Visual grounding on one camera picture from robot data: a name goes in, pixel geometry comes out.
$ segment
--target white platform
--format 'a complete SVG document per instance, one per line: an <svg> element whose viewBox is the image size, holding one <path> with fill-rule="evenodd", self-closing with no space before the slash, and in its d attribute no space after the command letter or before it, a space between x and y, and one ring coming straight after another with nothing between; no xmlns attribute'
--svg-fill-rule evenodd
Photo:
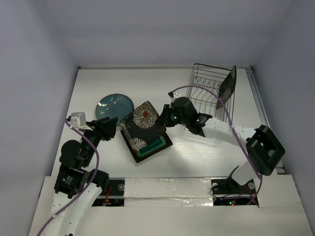
<svg viewBox="0 0 315 236"><path fill-rule="evenodd" d="M160 113L163 105L170 102L167 93L187 85L190 72L190 69L79 70L68 115L85 112L87 120L95 119L97 103L112 93L129 96L135 107L149 100ZM240 126L261 125L245 69L237 70L233 121ZM136 164L119 130L113 140L101 142L97 148L99 168L110 177L223 177L245 161L240 148L198 137L176 126L167 129L174 144L172 147ZM65 126L52 176L59 171L61 146L70 139L79 140L79 136ZM88 169L94 166L95 160Z"/></svg>
<svg viewBox="0 0 315 236"><path fill-rule="evenodd" d="M133 179L126 182L131 183L134 183ZM49 218L54 184L54 178L46 177L29 236L35 236ZM200 181L194 184L191 188L195 190L203 185ZM165 186L169 185L161 181L158 188L162 190ZM184 184L181 186L182 194L186 188L183 188ZM142 194L147 197L150 193L142 190ZM203 197L203 191L197 191L194 197L198 196ZM80 234L75 236L312 236L291 176L266 177L258 198L260 207L168 207L171 200L164 202L164 207L143 207L135 204L137 202L132 206L92 207L81 225Z"/></svg>

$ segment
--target gray wall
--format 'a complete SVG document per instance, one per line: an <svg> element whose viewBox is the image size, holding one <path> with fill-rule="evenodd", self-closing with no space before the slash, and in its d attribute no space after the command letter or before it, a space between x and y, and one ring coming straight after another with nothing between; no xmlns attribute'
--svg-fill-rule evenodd
<svg viewBox="0 0 315 236"><path fill-rule="evenodd" d="M0 230L28 235L77 67L41 0L0 0Z"/></svg>
<svg viewBox="0 0 315 236"><path fill-rule="evenodd" d="M249 65L290 0L46 0L79 65Z"/></svg>
<svg viewBox="0 0 315 236"><path fill-rule="evenodd" d="M254 66L270 124L283 142L315 233L315 1L297 0Z"/></svg>

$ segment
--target metal bar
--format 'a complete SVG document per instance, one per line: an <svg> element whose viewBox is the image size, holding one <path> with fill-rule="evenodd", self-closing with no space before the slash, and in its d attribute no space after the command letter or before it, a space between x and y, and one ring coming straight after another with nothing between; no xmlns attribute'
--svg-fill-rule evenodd
<svg viewBox="0 0 315 236"><path fill-rule="evenodd" d="M258 91L258 87L257 87L256 81L255 81L254 73L252 72L252 70L248 70L248 69L246 70L246 73L247 73L248 81L249 81L251 89L252 89L252 94L254 96L254 100L256 103L256 107L258 110L258 114L259 114L261 123L270 127L269 120L267 118L267 114L266 114L265 108L262 104L262 100L261 100L261 97L260 97L260 94Z"/></svg>

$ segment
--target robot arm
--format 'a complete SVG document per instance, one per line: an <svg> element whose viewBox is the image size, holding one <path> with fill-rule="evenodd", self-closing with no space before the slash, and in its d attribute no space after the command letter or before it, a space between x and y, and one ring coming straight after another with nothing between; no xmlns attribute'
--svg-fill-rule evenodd
<svg viewBox="0 0 315 236"><path fill-rule="evenodd" d="M164 105L158 121L166 127L177 124L184 125L191 133L206 138L217 138L233 145L240 143L246 147L249 160L242 166L236 167L229 178L231 186L242 186L256 177L256 172L269 176L283 157L285 150L271 129L265 125L259 128L234 126L218 120L211 115L198 113L187 97L181 97L176 92L170 92L171 104Z"/></svg>

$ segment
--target white flower design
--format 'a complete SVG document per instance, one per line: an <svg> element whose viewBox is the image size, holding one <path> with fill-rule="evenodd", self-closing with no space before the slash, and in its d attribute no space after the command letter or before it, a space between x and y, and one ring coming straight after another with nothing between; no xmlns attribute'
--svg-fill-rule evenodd
<svg viewBox="0 0 315 236"><path fill-rule="evenodd" d="M142 148L147 146L145 141L143 141L142 139L138 139L138 138L130 139L129 143L130 143L130 146L132 147L132 149L135 151L139 151Z"/></svg>
<svg viewBox="0 0 315 236"><path fill-rule="evenodd" d="M148 129L155 124L158 114L149 102L143 103L133 112L133 122L142 129Z"/></svg>

